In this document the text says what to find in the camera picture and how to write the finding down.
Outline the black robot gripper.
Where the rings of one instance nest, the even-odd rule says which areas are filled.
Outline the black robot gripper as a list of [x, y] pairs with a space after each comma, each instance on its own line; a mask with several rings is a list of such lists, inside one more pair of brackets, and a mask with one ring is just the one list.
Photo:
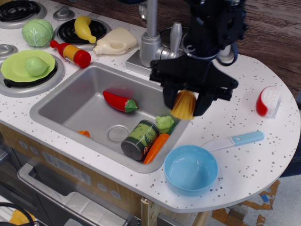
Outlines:
[[230, 101], [238, 81], [218, 70], [212, 60], [196, 60], [189, 56], [175, 59], [153, 60], [150, 80], [163, 87], [164, 103], [173, 109], [178, 91], [186, 89], [199, 93], [193, 116], [203, 115], [213, 101]]

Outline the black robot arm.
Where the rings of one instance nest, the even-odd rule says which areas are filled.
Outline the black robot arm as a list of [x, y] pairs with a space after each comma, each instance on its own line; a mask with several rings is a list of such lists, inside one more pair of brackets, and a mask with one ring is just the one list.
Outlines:
[[173, 109], [180, 90], [198, 93], [194, 116], [201, 116], [217, 99], [230, 100], [238, 81], [212, 63], [221, 50], [244, 38], [248, 26], [243, 0], [189, 0], [190, 25], [175, 59], [153, 60], [150, 79], [163, 87], [165, 105]]

